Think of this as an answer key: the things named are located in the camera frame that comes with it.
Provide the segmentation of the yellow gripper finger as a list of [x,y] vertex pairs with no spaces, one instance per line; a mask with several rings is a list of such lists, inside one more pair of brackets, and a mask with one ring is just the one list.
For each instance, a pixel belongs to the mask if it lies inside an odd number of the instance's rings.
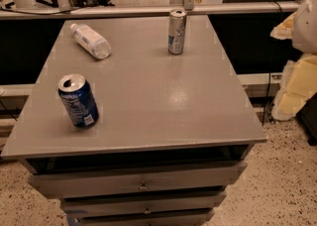
[[292,30],[294,24],[295,12],[289,15],[283,22],[274,27],[270,32],[272,38],[278,40],[291,40],[292,39]]
[[293,118],[316,92],[317,56],[303,54],[298,61],[289,60],[273,100],[271,116],[278,121]]

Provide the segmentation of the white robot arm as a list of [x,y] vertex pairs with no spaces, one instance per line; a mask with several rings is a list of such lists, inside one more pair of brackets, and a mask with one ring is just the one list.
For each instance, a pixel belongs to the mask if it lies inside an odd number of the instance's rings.
[[317,0],[303,0],[270,35],[278,40],[291,39],[292,46],[302,52],[299,60],[286,63],[273,100],[271,116],[287,121],[317,92]]

